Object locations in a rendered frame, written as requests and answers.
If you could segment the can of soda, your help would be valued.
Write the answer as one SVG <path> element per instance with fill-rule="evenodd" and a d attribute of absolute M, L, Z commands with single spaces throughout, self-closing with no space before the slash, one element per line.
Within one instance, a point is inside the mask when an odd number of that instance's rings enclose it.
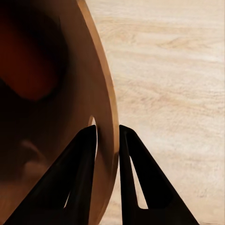
<path fill-rule="evenodd" d="M 18 95 L 34 103 L 63 80 L 58 64 L 3 3 L 0 3 L 0 77 Z"/>

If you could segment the trash can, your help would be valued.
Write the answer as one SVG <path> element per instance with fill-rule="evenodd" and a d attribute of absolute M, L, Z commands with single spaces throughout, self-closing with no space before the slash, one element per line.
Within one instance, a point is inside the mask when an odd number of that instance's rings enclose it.
<path fill-rule="evenodd" d="M 119 119 L 113 81 L 85 0 L 0 0 L 58 64 L 62 82 L 37 103 L 0 77 L 0 225 L 82 129 L 97 127 L 88 225 L 113 194 Z"/>

